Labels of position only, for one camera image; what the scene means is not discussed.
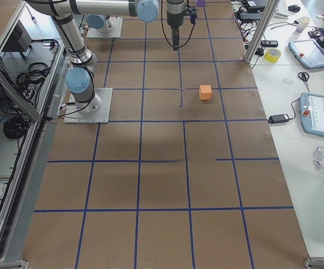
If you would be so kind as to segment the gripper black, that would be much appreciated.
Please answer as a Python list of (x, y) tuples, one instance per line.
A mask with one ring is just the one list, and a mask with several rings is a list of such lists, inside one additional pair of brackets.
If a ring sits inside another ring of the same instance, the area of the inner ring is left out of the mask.
[(179, 27), (171, 27), (171, 32), (172, 32), (172, 46), (173, 46), (173, 50), (178, 50), (178, 47), (180, 46)]

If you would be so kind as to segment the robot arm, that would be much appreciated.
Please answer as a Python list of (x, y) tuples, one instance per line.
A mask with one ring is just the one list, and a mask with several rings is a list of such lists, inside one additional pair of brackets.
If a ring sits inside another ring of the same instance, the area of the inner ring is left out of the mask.
[(87, 24), (100, 33), (109, 33), (114, 27), (114, 21), (111, 16), (105, 15), (88, 15)]
[(65, 84), (74, 99), (74, 111), (63, 115), (64, 121), (74, 124), (108, 122), (112, 90), (95, 86), (97, 58), (87, 48), (74, 16), (127, 15), (152, 22), (159, 14), (159, 1), (28, 1), (28, 4), (52, 18), (69, 53), (72, 68), (65, 76)]

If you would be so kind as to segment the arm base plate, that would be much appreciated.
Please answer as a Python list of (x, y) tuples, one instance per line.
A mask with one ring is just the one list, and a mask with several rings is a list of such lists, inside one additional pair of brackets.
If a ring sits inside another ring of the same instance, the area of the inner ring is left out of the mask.
[(64, 117), (63, 122), (65, 124), (108, 123), (112, 92), (112, 88), (95, 88), (95, 97), (87, 107), (86, 104), (76, 103), (73, 95), (70, 94), (69, 102), (74, 104), (67, 107), (67, 116)]
[(103, 17), (102, 15), (90, 15), (87, 18), (87, 39), (113, 39), (120, 38), (123, 18)]

